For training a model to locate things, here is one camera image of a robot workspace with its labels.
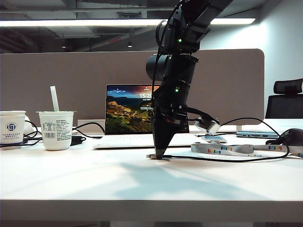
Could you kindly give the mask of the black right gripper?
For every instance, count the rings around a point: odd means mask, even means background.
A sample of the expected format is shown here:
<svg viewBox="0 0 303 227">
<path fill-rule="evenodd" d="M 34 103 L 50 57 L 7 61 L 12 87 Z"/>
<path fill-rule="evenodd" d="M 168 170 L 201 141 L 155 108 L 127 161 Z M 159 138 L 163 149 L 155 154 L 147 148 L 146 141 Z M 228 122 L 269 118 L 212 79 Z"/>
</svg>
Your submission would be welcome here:
<svg viewBox="0 0 303 227">
<path fill-rule="evenodd" d="M 187 105 L 156 106 L 154 110 L 152 132 L 157 159 L 162 159 L 173 136 L 184 130 L 189 121 L 195 121 L 197 127 L 207 132 L 214 132 L 214 118 Z"/>
</svg>

